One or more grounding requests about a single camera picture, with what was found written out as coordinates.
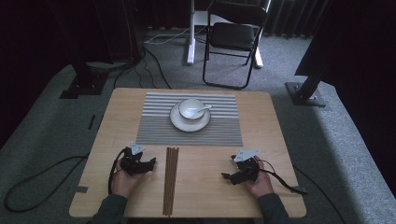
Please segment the black stand with grey base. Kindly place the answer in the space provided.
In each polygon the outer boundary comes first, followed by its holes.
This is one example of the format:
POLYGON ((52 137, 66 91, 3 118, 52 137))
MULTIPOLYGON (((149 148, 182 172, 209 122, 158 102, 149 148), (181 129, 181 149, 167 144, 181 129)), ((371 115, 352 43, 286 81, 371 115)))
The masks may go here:
POLYGON ((294 105, 316 106, 325 108, 327 103, 318 91, 318 84, 323 75, 308 76, 305 82, 286 82, 285 87, 294 105))

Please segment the white desk frame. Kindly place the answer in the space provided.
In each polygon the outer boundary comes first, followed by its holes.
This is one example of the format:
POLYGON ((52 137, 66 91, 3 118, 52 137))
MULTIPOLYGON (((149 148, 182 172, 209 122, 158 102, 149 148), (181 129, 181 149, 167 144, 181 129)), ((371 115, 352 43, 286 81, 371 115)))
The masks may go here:
MULTIPOLYGON (((189 47, 188 47, 188 55, 187 55, 187 65, 194 64, 194 57, 195 57, 195 35, 197 35, 201 30, 195 31, 195 26, 203 26, 204 28, 207 25, 207 9, 203 10, 196 10, 195 9, 195 0, 189 0, 191 3, 190 9, 190 34, 189 34, 189 47)), ((271 6, 272 0, 260 0, 260 4, 263 5, 266 11, 269 10, 271 6)), ((218 16, 215 16, 214 21, 223 21, 226 20, 221 19, 218 16)), ((263 68, 262 56, 260 50, 257 49, 255 53, 254 63, 257 68, 263 68)))

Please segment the black stand with square base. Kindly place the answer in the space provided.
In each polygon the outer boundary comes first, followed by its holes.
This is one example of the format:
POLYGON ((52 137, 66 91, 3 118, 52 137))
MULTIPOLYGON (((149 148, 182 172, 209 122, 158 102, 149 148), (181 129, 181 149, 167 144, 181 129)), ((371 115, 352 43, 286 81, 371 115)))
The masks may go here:
POLYGON ((77 99, 80 95, 100 95, 106 84, 108 72, 91 69, 86 63, 73 63, 76 75, 70 86, 64 90, 61 99, 77 99))

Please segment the white bowl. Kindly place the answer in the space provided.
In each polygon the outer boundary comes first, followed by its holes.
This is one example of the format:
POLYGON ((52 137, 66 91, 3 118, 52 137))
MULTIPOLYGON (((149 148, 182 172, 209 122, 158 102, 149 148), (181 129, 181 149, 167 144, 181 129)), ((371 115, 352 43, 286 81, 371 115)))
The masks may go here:
POLYGON ((198 119, 200 118, 205 111, 202 110, 205 104, 194 98, 186 99, 182 101, 179 106, 179 114, 185 119, 198 119))

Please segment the white spoon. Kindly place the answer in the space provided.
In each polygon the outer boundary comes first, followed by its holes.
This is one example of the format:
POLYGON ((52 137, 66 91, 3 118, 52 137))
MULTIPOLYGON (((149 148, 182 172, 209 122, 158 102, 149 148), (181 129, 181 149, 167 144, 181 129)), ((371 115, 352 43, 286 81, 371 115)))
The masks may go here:
POLYGON ((212 107, 213 107, 213 105, 205 105, 205 106, 203 106, 201 108, 189 109, 188 112, 187 112, 187 115, 188 115, 189 118, 192 118, 192 117, 196 116, 199 112, 201 112, 203 110, 206 110, 206 109, 210 109, 212 107))

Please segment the person's right hand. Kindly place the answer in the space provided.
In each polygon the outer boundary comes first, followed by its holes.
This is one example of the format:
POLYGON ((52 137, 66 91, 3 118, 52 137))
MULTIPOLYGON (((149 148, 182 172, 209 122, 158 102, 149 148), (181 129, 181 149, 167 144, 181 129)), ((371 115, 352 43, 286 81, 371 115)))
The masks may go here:
POLYGON ((255 181, 246 181, 244 186, 254 197, 260 198, 261 196, 274 193, 274 189, 270 176, 263 171, 264 164, 262 160, 258 156, 256 156, 255 159, 258 162, 260 168, 258 176, 255 181))

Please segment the row of brown chopsticks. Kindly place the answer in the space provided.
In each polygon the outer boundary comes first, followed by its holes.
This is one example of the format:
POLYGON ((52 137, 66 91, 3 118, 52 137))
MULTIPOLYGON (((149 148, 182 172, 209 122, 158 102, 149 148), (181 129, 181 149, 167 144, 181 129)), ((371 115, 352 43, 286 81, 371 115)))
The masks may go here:
POLYGON ((175 188, 177 181, 178 147, 166 149, 166 164, 163 188, 163 215, 170 217, 173 214, 175 188))

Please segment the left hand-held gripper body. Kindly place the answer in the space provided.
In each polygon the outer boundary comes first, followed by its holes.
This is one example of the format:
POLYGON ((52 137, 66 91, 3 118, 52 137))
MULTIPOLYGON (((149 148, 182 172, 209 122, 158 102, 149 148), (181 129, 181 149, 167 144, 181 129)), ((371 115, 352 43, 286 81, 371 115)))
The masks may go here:
POLYGON ((123 150, 124 156, 121 159, 120 167, 128 175, 137 175, 136 168, 143 164, 150 164, 149 162, 142 162, 140 159, 143 156, 145 148, 132 142, 127 148, 123 150))

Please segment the dark curtain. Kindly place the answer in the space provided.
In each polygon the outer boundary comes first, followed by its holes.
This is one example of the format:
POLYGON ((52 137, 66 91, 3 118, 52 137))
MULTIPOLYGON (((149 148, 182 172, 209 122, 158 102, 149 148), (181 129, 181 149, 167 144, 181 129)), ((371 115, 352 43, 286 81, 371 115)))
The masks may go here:
POLYGON ((396 196, 396 0, 332 0, 296 74, 335 87, 396 196))

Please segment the grey striped placemat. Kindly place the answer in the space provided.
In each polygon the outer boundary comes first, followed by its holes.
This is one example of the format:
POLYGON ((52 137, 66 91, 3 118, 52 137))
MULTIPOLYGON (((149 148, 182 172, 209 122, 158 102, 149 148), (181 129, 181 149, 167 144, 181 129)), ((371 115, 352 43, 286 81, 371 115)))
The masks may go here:
POLYGON ((232 94, 148 92, 143 105, 136 143, 141 145, 182 145, 241 147, 243 145, 236 97, 232 94), (213 105, 209 123, 197 132, 183 132, 170 120, 172 107, 186 99, 213 105))

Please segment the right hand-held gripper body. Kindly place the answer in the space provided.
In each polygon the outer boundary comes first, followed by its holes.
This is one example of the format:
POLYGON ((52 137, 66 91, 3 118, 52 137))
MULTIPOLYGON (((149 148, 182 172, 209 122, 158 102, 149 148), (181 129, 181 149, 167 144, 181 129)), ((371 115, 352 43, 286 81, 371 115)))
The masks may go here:
POLYGON ((241 183, 248 180, 255 181, 260 170, 259 164, 255 157, 261 152, 258 149, 239 149, 236 154, 238 158, 237 168, 239 181, 241 183))

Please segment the black folding chair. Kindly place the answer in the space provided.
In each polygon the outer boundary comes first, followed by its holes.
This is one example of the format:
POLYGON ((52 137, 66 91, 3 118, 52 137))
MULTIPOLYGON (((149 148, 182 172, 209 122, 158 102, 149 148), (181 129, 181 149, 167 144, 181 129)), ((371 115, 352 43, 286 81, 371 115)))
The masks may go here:
POLYGON ((266 20, 267 9, 262 0, 256 4, 214 0, 207 9, 202 73, 202 80, 206 85, 234 90, 242 90, 248 86, 266 20), (245 58, 245 65, 250 63, 246 82, 242 86, 209 82, 206 79, 206 65, 210 54, 245 58))

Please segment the white saucer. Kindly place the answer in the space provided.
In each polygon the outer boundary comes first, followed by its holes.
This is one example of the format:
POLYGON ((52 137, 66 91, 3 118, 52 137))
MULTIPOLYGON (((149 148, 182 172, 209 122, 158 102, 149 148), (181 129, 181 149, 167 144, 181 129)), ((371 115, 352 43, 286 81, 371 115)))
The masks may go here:
POLYGON ((206 111, 200 118, 198 119, 185 119, 182 117, 178 110, 179 103, 175 104, 169 114, 171 123, 179 130, 183 132, 197 132, 202 130, 210 121, 211 114, 209 111, 206 111))

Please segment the person's left hand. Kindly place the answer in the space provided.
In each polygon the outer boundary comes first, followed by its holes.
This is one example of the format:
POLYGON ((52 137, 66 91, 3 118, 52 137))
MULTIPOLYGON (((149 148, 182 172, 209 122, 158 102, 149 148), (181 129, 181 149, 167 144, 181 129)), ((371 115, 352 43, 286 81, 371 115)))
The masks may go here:
POLYGON ((128 198, 132 195, 143 176, 144 174, 128 175, 121 169, 120 161, 118 161, 116 163, 116 172, 111 182, 112 193, 128 198))

